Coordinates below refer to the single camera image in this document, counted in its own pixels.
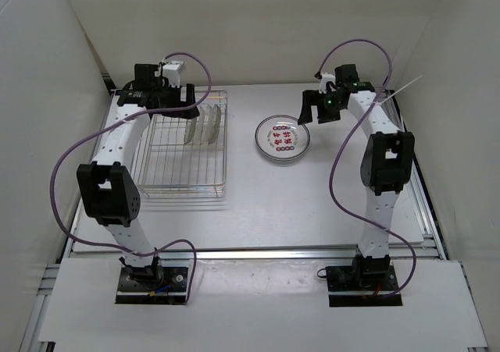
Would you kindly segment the clear glass plate front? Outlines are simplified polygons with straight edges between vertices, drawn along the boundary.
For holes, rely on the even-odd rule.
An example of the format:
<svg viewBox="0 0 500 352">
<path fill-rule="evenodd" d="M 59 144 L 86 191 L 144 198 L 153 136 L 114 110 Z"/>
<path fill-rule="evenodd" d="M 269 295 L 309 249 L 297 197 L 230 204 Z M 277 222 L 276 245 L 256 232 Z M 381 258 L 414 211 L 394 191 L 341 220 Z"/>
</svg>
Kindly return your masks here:
<svg viewBox="0 0 500 352">
<path fill-rule="evenodd" d="M 185 131 L 184 131 L 184 145 L 190 144 L 195 136 L 197 118 L 189 119 L 186 122 Z"/>
</svg>

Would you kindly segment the clear glass plate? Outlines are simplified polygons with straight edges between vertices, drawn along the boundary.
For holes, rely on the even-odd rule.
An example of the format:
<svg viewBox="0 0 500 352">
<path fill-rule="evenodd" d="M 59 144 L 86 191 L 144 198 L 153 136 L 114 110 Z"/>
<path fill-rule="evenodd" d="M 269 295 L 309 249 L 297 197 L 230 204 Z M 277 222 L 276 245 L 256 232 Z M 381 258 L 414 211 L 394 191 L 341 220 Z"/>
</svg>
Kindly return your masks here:
<svg viewBox="0 0 500 352">
<path fill-rule="evenodd" d="M 220 124 L 222 119 L 222 110 L 218 105 L 211 106 L 208 122 L 208 131 L 206 136 L 206 142 L 208 144 L 214 144 L 218 139 Z"/>
<path fill-rule="evenodd" d="M 184 131 L 184 145 L 190 144 L 195 136 L 197 118 L 189 119 L 186 122 L 185 131 Z"/>
<path fill-rule="evenodd" d="M 196 121 L 193 144 L 202 144 L 203 135 L 205 131 L 205 118 L 207 117 L 207 113 L 205 112 L 205 109 L 202 106 L 200 106 L 198 110 L 199 110 L 199 116 Z"/>
</svg>

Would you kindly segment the green rim dotted plate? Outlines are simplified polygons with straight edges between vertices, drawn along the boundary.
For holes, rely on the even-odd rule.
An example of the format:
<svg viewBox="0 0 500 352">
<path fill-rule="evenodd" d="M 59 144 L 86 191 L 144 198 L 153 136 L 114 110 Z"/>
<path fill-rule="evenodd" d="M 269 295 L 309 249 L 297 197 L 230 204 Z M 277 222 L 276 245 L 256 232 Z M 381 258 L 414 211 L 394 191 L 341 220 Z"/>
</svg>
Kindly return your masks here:
<svg viewBox="0 0 500 352">
<path fill-rule="evenodd" d="M 310 143 L 307 127 L 287 115 L 265 118 L 256 127 L 254 138 L 260 153 L 276 162 L 292 162 L 301 158 Z"/>
</svg>

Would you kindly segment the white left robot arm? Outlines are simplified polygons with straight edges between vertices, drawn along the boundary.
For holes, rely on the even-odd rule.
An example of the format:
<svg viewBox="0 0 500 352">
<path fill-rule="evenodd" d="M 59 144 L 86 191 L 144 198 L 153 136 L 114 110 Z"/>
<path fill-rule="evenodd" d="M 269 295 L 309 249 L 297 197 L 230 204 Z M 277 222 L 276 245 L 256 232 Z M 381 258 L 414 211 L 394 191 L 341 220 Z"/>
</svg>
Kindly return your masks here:
<svg viewBox="0 0 500 352">
<path fill-rule="evenodd" d="M 183 68 L 177 60 L 135 65 L 134 80 L 115 93 L 120 126 L 105 134 L 97 155 L 77 169 L 87 215 L 114 237 L 123 265 L 137 272 L 137 281 L 147 290 L 161 286 L 164 271 L 138 219 L 141 196 L 130 167 L 157 109 L 171 108 L 170 115 L 182 119 L 198 117 L 194 85 L 180 84 Z"/>
</svg>

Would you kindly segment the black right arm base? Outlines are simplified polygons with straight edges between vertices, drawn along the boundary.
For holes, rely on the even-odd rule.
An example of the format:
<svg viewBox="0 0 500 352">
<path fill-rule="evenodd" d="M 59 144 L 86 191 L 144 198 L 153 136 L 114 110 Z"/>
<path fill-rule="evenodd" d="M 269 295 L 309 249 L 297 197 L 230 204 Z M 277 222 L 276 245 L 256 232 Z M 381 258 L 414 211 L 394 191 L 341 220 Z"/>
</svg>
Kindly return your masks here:
<svg viewBox="0 0 500 352">
<path fill-rule="evenodd" d="M 330 265 L 316 272 L 327 281 L 330 308 L 401 307 L 394 266 L 388 255 L 364 258 L 357 254 L 350 265 Z"/>
</svg>

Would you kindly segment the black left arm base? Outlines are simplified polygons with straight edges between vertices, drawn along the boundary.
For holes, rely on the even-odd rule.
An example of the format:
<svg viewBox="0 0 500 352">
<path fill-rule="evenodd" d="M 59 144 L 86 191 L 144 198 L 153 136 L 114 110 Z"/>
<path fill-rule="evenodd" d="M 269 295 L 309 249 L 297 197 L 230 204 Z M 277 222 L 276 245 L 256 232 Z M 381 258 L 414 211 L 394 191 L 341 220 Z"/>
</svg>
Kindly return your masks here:
<svg viewBox="0 0 500 352">
<path fill-rule="evenodd" d="M 116 304 L 185 305 L 188 295 L 188 267 L 162 267 L 156 279 L 140 279 L 132 268 L 122 267 L 116 288 Z"/>
</svg>

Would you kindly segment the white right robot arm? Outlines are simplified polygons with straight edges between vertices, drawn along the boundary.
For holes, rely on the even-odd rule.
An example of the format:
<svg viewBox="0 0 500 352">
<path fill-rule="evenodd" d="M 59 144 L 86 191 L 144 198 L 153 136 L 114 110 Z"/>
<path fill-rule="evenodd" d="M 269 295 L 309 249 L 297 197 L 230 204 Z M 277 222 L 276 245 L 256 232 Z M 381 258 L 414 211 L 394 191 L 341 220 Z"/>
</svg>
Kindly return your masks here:
<svg viewBox="0 0 500 352">
<path fill-rule="evenodd" d="M 343 110 L 356 118 L 367 139 L 360 165 L 366 213 L 358 251 L 365 259 L 385 259 L 393 209 L 411 177 L 415 138 L 390 120 L 373 85 L 359 80 L 355 65 L 339 66 L 333 74 L 318 72 L 316 78 L 319 87 L 302 93 L 298 124 L 312 122 L 313 108 L 319 124 L 339 120 Z"/>
</svg>

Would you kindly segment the clear glass plate back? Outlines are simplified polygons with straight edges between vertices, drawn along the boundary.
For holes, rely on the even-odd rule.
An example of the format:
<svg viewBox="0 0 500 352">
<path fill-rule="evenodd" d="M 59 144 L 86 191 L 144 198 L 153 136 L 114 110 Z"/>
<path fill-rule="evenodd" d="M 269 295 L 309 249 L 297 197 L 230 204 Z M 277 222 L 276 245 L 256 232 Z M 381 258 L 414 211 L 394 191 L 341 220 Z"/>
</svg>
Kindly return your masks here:
<svg viewBox="0 0 500 352">
<path fill-rule="evenodd" d="M 214 144 L 218 139 L 220 124 L 222 119 L 222 110 L 218 105 L 211 106 L 208 122 L 208 131 L 206 136 L 206 142 L 208 144 Z"/>
</svg>

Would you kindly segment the aluminium mounting rail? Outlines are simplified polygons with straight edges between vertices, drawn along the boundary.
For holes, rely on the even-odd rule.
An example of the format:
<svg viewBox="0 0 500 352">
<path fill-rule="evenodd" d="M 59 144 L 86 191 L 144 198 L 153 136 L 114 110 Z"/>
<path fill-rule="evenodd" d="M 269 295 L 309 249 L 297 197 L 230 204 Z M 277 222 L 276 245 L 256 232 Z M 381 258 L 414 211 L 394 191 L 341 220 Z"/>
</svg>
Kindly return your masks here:
<svg viewBox="0 0 500 352">
<path fill-rule="evenodd" d="M 72 252 L 69 258 L 117 258 L 121 254 L 117 251 L 83 251 Z M 197 251 L 198 260 L 288 260 L 288 259 L 327 259 L 350 260 L 355 255 L 355 249 L 341 247 L 336 249 L 269 249 L 269 250 L 200 250 Z M 166 251 L 160 254 L 166 260 L 188 260 L 193 253 L 187 249 Z"/>
</svg>

